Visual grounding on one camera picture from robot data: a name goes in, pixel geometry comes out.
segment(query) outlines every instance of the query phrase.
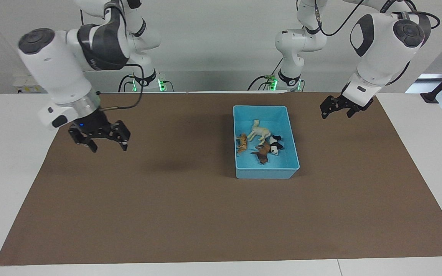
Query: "power outlet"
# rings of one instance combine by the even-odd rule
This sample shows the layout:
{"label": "power outlet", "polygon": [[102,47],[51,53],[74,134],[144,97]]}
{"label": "power outlet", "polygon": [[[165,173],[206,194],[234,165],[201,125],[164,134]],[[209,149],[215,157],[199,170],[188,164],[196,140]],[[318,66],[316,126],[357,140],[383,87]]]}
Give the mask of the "power outlet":
{"label": "power outlet", "polygon": [[30,76],[16,77],[13,86],[17,93],[47,93],[47,91]]}

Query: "brown horse figurine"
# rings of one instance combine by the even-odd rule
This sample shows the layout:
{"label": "brown horse figurine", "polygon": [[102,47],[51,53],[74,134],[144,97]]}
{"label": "brown horse figurine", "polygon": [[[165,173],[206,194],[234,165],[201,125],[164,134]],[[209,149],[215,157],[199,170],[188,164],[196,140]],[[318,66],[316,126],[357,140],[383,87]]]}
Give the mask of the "brown horse figurine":
{"label": "brown horse figurine", "polygon": [[266,141],[263,143],[263,145],[256,146],[256,149],[258,149],[258,152],[251,152],[251,154],[256,154],[260,164],[265,164],[269,161],[267,158],[267,154],[270,152],[270,145]]}

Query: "white table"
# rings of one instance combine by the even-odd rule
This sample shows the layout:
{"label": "white table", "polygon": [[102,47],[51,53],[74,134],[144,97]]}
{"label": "white table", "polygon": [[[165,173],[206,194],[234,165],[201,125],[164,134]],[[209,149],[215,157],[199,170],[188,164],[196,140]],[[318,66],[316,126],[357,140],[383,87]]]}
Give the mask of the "white table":
{"label": "white table", "polygon": [[[442,110],[416,94],[379,94],[378,99],[442,208]],[[56,134],[36,117],[48,100],[43,94],[0,94],[0,249]],[[0,267],[0,275],[34,274],[437,276],[442,257]]]}

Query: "green indicator light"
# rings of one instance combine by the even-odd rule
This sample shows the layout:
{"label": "green indicator light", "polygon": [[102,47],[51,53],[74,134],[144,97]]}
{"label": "green indicator light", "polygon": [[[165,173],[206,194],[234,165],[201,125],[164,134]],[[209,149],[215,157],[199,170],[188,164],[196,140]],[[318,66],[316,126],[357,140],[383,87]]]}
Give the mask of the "green indicator light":
{"label": "green indicator light", "polygon": [[270,87],[270,89],[272,91],[275,91],[277,89],[277,80],[276,79],[274,79],[274,82],[272,83],[272,86]]}
{"label": "green indicator light", "polygon": [[163,92],[167,89],[161,80],[158,80],[158,85],[160,86],[161,92]]}

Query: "blue plastic bin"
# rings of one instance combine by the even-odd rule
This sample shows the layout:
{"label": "blue plastic bin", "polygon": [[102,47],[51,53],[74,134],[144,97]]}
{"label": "blue plastic bin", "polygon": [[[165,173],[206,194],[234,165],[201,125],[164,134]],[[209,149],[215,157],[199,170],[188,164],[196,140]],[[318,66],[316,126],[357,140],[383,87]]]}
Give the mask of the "blue plastic bin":
{"label": "blue plastic bin", "polygon": [[[280,143],[284,149],[279,155],[268,154],[269,162],[260,164],[256,155],[251,152],[260,143],[256,136],[248,143],[248,149],[237,154],[236,138],[242,133],[250,134],[255,119],[260,120],[260,127],[268,128],[272,135],[282,137]],[[235,124],[235,166],[236,177],[239,179],[289,179],[300,169],[300,161],[296,152],[293,131],[285,106],[277,105],[235,105],[233,107],[233,122]]]}

